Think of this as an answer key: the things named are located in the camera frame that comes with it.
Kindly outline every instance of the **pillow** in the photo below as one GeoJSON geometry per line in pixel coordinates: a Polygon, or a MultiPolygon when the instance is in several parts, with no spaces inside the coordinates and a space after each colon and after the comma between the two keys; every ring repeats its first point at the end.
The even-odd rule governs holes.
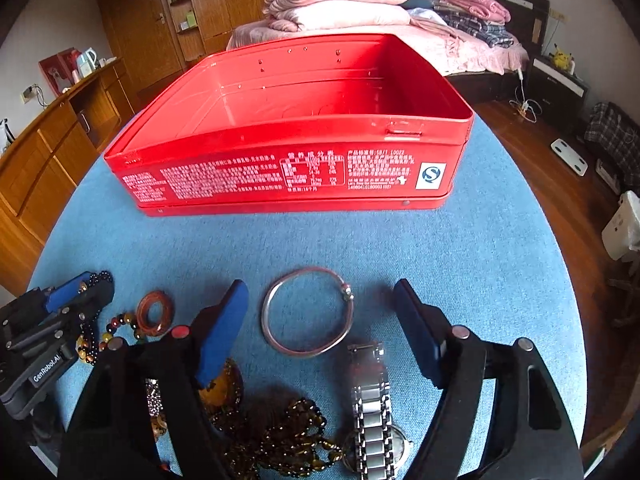
{"type": "Polygon", "coordinates": [[[433,6],[436,2],[440,0],[407,0],[404,4],[400,4],[403,9],[415,9],[416,7],[420,7],[422,9],[433,9],[433,6]]]}

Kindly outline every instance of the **metal watch strap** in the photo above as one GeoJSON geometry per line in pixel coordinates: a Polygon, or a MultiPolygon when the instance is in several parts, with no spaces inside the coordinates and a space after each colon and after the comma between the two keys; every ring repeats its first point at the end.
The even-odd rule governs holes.
{"type": "Polygon", "coordinates": [[[349,346],[353,375],[356,469],[362,480],[396,477],[391,434],[389,378],[384,348],[374,342],[349,346]]]}

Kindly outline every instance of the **wooden ring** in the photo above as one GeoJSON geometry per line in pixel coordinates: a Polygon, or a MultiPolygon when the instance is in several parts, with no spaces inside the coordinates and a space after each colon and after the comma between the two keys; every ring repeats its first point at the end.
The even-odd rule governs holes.
{"type": "Polygon", "coordinates": [[[144,335],[152,337],[164,335],[174,320],[174,302],[161,290],[154,290],[140,300],[136,309],[136,320],[138,328],[144,335]],[[162,316],[158,324],[151,324],[148,320],[149,309],[154,303],[160,303],[162,306],[162,316]]]}

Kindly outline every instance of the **wooden wardrobe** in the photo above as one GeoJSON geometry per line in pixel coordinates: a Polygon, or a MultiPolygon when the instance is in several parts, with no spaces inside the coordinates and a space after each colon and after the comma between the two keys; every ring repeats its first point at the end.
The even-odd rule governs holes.
{"type": "Polygon", "coordinates": [[[143,105],[203,57],[226,49],[239,25],[262,19],[263,0],[97,0],[109,44],[126,60],[143,105]],[[195,26],[183,29],[189,12],[195,26]]]}

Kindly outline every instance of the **wristwatch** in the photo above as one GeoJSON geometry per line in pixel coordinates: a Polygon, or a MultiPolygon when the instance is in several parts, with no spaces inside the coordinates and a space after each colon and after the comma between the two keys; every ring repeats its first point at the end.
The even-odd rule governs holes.
{"type": "Polygon", "coordinates": [[[350,459],[345,449],[343,462],[357,471],[361,480],[392,480],[406,462],[412,443],[392,423],[385,349],[379,342],[350,345],[348,349],[354,431],[344,448],[354,444],[354,453],[350,459]]]}

